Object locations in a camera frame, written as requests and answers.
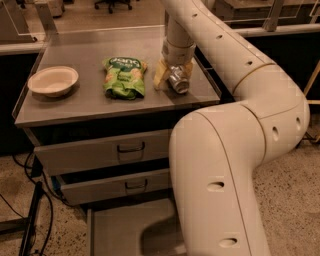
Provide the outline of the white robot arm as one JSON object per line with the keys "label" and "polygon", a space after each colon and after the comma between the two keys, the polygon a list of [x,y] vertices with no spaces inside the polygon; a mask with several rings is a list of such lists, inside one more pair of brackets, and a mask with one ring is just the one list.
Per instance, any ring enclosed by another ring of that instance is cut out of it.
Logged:
{"label": "white robot arm", "polygon": [[193,111],[171,133],[172,187],[188,256],[271,256],[252,173],[293,149],[310,112],[296,83],[201,0],[161,0],[164,58],[197,45],[234,102]]}

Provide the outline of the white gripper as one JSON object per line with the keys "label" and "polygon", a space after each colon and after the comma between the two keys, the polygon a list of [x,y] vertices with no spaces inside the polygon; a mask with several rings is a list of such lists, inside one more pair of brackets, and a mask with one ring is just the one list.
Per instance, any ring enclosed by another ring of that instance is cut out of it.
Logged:
{"label": "white gripper", "polygon": [[171,44],[167,38],[163,40],[162,55],[164,59],[158,61],[153,78],[153,84],[156,90],[160,90],[169,77],[170,70],[168,65],[184,65],[186,76],[188,78],[191,77],[193,63],[190,61],[193,58],[195,47],[195,43],[187,47],[179,47]]}

